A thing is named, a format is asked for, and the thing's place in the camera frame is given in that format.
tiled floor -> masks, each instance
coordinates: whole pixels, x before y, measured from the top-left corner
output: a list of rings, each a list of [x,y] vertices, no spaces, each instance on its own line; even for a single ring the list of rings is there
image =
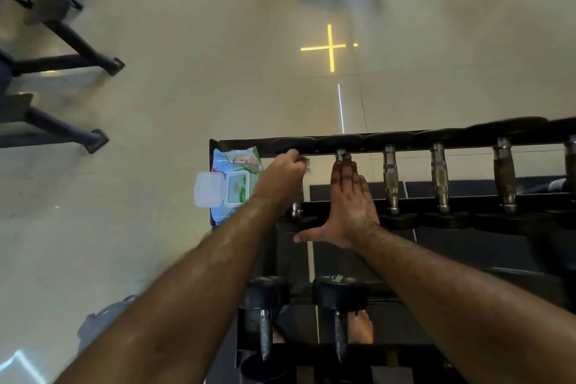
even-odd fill
[[[28,76],[13,88],[111,142],[93,156],[71,144],[0,151],[0,365],[12,359],[1,384],[53,380],[85,315],[137,293],[198,242],[208,213],[192,189],[211,137],[576,114],[576,0],[85,2],[70,23],[126,69]],[[22,19],[0,0],[5,50],[68,53]],[[346,45],[334,50],[334,72],[327,50],[301,51],[328,45],[328,24]],[[518,175],[561,174],[561,150],[517,148]],[[314,158],[306,183],[327,182],[331,161]],[[381,162],[358,159],[376,180]],[[489,150],[450,152],[448,162],[455,179],[491,176]],[[403,180],[430,176],[427,152],[399,163]]]

hairy forearm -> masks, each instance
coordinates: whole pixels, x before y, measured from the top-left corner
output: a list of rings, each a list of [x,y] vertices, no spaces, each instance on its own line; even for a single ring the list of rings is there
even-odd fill
[[[86,377],[119,384],[202,382],[275,220],[270,200],[251,198],[157,279],[58,383]]]
[[[376,223],[358,228],[353,246],[471,384],[576,381],[567,311]]]

person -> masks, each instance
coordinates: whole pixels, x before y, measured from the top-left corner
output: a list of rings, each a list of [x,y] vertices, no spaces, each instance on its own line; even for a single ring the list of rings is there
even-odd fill
[[[297,151],[278,156],[252,197],[160,276],[56,384],[202,383],[264,235],[297,200],[305,170]],[[382,228],[349,155],[332,170],[327,222],[294,239],[355,250],[469,383],[576,382],[576,317]]]

